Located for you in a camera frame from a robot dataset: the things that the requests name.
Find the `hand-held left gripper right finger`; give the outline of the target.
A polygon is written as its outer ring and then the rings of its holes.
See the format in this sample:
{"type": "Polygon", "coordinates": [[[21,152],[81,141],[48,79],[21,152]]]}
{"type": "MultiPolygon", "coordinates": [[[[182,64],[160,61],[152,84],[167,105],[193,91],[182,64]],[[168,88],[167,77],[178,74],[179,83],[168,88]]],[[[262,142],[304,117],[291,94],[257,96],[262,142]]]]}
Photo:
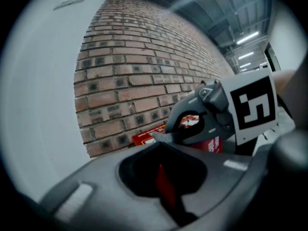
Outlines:
{"type": "Polygon", "coordinates": [[[270,144],[255,156],[166,144],[166,211],[171,217],[239,217],[267,172],[270,144]]]}

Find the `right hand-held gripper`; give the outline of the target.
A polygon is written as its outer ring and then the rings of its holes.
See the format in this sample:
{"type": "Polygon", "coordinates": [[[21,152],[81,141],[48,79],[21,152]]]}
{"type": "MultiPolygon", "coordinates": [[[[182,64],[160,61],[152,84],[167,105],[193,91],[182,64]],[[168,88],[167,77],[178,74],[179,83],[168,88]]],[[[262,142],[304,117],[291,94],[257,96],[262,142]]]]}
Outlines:
{"type": "MultiPolygon", "coordinates": [[[[232,115],[237,145],[247,143],[272,128],[278,116],[277,94],[270,70],[245,72],[204,87],[197,96],[212,113],[232,115]]],[[[216,136],[210,115],[186,115],[181,119],[179,141],[188,145],[216,136]]]]}

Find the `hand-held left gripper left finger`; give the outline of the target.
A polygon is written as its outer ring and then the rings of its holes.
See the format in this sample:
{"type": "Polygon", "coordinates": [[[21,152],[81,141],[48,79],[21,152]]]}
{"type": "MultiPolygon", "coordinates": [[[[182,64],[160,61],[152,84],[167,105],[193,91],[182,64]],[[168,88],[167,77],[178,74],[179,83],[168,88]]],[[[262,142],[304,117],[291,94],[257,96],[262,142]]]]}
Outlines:
{"type": "Polygon", "coordinates": [[[120,163],[146,145],[91,160],[52,187],[41,206],[73,229],[176,229],[158,198],[140,197],[119,176],[120,163]]]}

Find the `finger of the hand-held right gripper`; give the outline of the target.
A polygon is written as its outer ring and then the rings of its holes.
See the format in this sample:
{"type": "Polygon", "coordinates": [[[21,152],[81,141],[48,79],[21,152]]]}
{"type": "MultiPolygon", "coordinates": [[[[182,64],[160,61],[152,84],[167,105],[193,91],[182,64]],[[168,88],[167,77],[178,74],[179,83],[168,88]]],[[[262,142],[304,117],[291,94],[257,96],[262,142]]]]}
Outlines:
{"type": "Polygon", "coordinates": [[[205,106],[194,93],[185,96],[182,100],[178,101],[171,109],[165,133],[175,132],[184,116],[199,115],[205,112],[205,106]]]}

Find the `grey wiping cloth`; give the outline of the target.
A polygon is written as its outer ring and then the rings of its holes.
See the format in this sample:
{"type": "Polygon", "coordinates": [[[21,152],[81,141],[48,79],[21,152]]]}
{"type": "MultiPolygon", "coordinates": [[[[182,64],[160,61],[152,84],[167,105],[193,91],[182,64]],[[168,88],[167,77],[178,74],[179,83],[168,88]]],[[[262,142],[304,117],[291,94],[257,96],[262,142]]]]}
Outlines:
{"type": "Polygon", "coordinates": [[[163,142],[163,143],[178,143],[179,142],[178,133],[153,132],[152,137],[156,142],[163,142]]]}

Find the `red fire extinguisher box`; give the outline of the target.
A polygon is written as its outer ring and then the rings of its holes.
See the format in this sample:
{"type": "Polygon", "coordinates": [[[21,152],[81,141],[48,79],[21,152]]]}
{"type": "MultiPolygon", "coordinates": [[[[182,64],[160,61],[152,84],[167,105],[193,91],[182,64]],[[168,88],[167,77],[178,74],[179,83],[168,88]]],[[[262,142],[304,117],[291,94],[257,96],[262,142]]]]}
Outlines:
{"type": "MultiPolygon", "coordinates": [[[[180,130],[197,124],[197,116],[186,116],[180,130]]],[[[165,134],[165,124],[161,124],[132,137],[135,145],[156,144],[155,133],[165,134]]],[[[219,136],[188,145],[191,151],[222,153],[222,140],[219,136]]],[[[164,208],[170,212],[184,209],[181,196],[196,192],[204,182],[207,169],[199,161],[175,152],[161,143],[139,159],[133,159],[132,178],[138,193],[145,196],[158,196],[164,208]]]]}

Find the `person's right forearm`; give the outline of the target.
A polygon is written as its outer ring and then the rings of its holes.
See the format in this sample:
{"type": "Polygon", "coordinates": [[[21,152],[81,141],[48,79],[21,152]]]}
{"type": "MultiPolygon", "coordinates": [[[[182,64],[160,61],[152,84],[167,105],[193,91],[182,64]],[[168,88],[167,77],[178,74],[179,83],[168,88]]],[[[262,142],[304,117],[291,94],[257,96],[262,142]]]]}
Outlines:
{"type": "Polygon", "coordinates": [[[279,94],[283,91],[287,83],[296,73],[295,70],[280,70],[272,72],[276,93],[279,94]]]}

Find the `grey wall sign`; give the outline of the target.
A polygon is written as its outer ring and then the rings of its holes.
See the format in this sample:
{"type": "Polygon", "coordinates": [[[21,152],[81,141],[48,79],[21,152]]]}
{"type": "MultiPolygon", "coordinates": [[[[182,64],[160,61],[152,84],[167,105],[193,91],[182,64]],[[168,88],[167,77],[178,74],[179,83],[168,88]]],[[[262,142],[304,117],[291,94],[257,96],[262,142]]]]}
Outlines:
{"type": "Polygon", "coordinates": [[[61,4],[55,6],[53,8],[53,10],[58,10],[58,9],[61,9],[61,8],[64,8],[64,7],[67,7],[67,6],[70,6],[70,5],[74,5],[74,4],[78,4],[78,3],[83,3],[85,0],[67,0],[67,1],[64,1],[62,2],[61,4]]]}

